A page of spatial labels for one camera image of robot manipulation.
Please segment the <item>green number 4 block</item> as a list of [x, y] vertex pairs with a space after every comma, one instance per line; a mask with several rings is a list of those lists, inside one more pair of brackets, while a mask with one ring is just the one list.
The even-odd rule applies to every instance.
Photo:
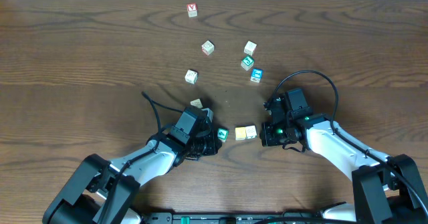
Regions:
[[229, 131], [224, 128], [219, 128], [217, 131], [217, 137], [221, 142], [226, 142]]

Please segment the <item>wooden block teal side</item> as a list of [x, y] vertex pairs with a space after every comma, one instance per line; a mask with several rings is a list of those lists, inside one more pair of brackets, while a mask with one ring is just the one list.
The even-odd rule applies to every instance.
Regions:
[[246, 139], [252, 139], [257, 136], [257, 130], [255, 125], [245, 127]]

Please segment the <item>yellow wooden block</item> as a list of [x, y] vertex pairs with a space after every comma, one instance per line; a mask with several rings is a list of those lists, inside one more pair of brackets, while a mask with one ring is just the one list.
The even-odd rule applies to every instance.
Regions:
[[245, 127], [237, 127], [235, 129], [235, 139], [236, 140], [245, 140], [247, 138], [246, 128]]

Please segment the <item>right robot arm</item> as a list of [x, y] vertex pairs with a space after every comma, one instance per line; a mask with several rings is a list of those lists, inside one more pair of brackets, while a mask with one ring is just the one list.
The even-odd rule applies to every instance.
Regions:
[[316, 114], [302, 93], [286, 93], [264, 103], [272, 117], [261, 126], [263, 146], [302, 150], [324, 157], [352, 182], [354, 202], [339, 203], [282, 222], [426, 223], [427, 192], [415, 161], [379, 152], [349, 133], [327, 114]]

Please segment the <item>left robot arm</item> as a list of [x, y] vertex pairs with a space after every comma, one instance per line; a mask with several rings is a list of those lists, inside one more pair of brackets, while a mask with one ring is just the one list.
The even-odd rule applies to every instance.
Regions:
[[215, 155], [222, 146], [211, 126], [185, 144], [176, 134], [172, 126], [168, 134], [159, 132], [140, 150], [115, 160], [87, 156], [46, 209], [43, 223], [140, 223], [138, 215], [127, 212], [143, 185], [184, 160]]

